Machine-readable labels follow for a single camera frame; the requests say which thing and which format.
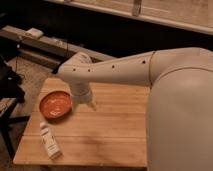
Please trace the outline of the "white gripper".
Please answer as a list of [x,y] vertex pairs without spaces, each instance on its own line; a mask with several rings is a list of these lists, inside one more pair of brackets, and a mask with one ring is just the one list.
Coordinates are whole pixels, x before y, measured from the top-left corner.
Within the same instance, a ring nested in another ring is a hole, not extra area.
[[92,100],[92,91],[88,83],[74,83],[70,85],[70,91],[72,99],[75,103],[72,103],[72,112],[77,110],[77,104],[84,104],[96,110],[95,104]]

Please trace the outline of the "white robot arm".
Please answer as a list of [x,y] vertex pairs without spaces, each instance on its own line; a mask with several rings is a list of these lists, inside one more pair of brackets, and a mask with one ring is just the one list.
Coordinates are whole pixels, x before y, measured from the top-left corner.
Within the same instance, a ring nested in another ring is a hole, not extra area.
[[76,105],[92,101],[92,82],[148,86],[148,171],[213,171],[213,51],[178,48],[99,63],[78,52],[58,75]]

